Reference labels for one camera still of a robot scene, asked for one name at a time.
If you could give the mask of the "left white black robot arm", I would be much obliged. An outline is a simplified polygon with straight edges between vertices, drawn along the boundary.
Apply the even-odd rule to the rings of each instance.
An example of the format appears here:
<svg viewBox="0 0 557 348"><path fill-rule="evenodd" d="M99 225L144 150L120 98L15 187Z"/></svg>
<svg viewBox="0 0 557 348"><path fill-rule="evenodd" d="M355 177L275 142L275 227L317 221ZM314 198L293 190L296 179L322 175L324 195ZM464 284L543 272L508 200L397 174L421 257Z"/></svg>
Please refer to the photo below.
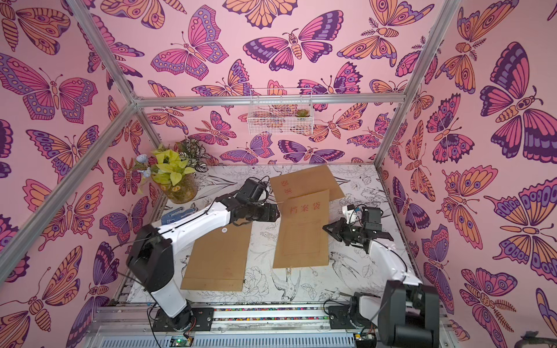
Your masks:
<svg viewBox="0 0 557 348"><path fill-rule="evenodd" d="M174 258L204 235L227 225L275 222L280 217L277 204L267 202L268 183L248 178L242 187L216 197L204 210L174 223L140 228L126 265L137 281L159 305L164 319L176 331L191 329L191 305L174 281Z"/></svg>

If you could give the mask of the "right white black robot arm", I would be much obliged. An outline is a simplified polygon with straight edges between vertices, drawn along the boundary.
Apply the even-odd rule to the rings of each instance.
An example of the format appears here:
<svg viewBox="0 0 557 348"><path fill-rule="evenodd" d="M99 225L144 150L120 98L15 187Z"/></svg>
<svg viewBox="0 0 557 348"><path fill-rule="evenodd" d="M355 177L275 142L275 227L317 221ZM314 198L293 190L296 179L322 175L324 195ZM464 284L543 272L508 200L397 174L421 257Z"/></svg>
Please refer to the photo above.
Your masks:
<svg viewBox="0 0 557 348"><path fill-rule="evenodd" d="M382 296L355 292L345 317L373 347L439 347L439 294L410 271L382 227L383 214L378 207L349 204L339 220L323 226L334 240L372 257L385 280Z"/></svg>

